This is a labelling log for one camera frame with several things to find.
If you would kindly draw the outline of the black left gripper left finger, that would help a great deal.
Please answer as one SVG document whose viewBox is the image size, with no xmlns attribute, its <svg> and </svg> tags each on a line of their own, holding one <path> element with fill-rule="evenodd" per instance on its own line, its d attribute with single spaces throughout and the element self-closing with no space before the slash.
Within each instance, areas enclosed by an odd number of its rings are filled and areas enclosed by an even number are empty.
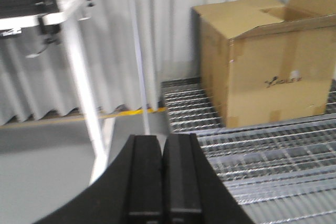
<svg viewBox="0 0 336 224">
<path fill-rule="evenodd" d="M 163 223 L 157 137 L 130 135 L 92 185 L 38 223 Z"/>
</svg>

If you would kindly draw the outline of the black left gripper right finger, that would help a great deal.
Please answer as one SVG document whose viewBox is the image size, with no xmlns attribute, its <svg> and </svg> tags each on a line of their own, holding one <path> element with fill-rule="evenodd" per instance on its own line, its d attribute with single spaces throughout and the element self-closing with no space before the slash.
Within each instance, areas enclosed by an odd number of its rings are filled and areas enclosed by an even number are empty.
<svg viewBox="0 0 336 224">
<path fill-rule="evenodd" d="M 253 223 L 223 185 L 195 134 L 171 134 L 163 151 L 165 223 Z"/>
</svg>

